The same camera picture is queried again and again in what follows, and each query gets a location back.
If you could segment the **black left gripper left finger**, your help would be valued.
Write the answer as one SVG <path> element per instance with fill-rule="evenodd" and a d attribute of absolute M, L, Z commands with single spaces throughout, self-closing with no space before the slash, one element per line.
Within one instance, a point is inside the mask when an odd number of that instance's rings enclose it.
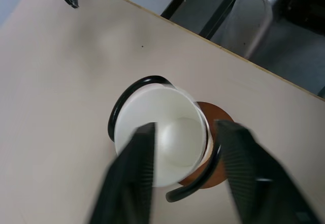
<path fill-rule="evenodd" d="M 155 126 L 150 122 L 136 128 L 111 164 L 88 224 L 149 224 Z"/>

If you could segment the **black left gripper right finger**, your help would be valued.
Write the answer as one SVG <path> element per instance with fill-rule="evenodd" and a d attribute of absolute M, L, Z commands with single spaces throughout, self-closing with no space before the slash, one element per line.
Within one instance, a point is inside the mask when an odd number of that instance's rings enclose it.
<path fill-rule="evenodd" d="M 242 224 L 320 224 L 282 165 L 249 129 L 215 121 L 226 177 Z"/>

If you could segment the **white paper cup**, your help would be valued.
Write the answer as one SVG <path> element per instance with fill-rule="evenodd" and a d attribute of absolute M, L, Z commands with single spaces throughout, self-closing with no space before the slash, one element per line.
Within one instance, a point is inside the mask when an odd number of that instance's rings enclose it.
<path fill-rule="evenodd" d="M 161 84 L 138 89 L 122 106 L 114 126 L 116 152 L 136 128 L 150 122 L 156 123 L 155 187 L 182 181 L 211 155 L 210 128 L 198 104 L 184 90 Z"/>

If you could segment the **silver robot body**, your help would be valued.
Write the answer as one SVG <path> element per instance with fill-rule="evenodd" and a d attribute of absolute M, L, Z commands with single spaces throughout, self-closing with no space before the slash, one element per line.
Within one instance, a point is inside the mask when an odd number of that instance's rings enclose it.
<path fill-rule="evenodd" d="M 235 0 L 211 41 L 250 59 L 277 16 L 280 0 Z"/>

